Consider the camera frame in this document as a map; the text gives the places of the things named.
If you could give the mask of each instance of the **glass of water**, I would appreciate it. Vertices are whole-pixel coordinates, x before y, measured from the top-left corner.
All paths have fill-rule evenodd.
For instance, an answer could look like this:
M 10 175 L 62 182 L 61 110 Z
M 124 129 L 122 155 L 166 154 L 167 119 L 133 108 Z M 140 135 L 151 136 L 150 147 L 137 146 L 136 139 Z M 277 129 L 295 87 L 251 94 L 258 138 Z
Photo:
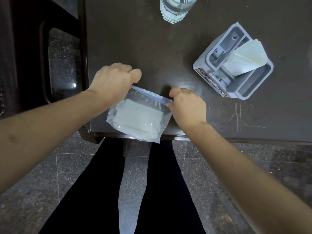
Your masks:
M 160 0 L 163 18 L 174 24 L 181 21 L 197 0 Z

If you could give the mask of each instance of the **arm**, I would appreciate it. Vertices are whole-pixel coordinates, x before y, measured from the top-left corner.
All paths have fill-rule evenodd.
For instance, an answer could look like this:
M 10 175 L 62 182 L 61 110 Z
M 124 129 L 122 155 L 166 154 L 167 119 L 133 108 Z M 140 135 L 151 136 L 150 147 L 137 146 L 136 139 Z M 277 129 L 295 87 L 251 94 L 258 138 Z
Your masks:
M 206 104 L 174 87 L 172 114 L 205 157 L 256 233 L 312 233 L 312 210 L 256 166 L 206 122 Z
M 115 63 L 99 70 L 88 90 L 0 121 L 0 194 L 85 123 L 118 104 L 139 69 Z

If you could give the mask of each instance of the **label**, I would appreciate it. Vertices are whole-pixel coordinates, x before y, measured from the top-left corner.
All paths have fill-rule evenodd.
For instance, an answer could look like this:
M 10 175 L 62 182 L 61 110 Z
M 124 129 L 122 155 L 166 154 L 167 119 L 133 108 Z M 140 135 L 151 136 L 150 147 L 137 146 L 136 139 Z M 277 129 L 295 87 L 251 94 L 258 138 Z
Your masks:
M 231 96 L 228 95 L 226 92 L 223 92 L 219 86 L 208 76 L 207 72 L 204 71 L 203 68 L 196 69 L 197 73 L 202 76 L 202 78 L 205 79 L 205 81 L 210 84 L 211 87 L 213 87 L 218 94 L 220 94 L 222 97 L 228 97 L 230 98 Z

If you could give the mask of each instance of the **dark brown table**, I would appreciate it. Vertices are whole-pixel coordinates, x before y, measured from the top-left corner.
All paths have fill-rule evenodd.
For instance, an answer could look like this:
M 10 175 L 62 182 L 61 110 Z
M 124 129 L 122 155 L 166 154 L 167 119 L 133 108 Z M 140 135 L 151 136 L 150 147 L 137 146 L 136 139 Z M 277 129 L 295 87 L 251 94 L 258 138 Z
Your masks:
M 89 82 L 114 62 L 140 68 L 139 87 L 167 96 L 172 86 L 196 91 L 207 121 L 239 142 L 312 142 L 312 0 L 198 0 L 184 20 L 166 22 L 160 0 L 80 0 L 84 66 Z M 259 39 L 273 73 L 247 100 L 222 98 L 192 68 L 205 48 L 239 22 Z M 106 122 L 89 130 L 122 137 Z M 187 139 L 174 119 L 164 138 Z

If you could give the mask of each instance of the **leg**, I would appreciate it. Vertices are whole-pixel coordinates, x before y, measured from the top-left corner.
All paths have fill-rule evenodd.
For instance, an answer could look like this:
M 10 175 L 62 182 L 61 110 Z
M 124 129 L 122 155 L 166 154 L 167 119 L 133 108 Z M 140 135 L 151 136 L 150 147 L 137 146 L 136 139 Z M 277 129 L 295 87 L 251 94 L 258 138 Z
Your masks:
M 123 176 L 121 139 L 104 139 L 90 164 L 66 193 L 40 231 L 119 233 L 118 196 Z
M 135 234 L 202 233 L 201 220 L 182 177 L 172 141 L 153 143 L 147 170 L 147 186 Z

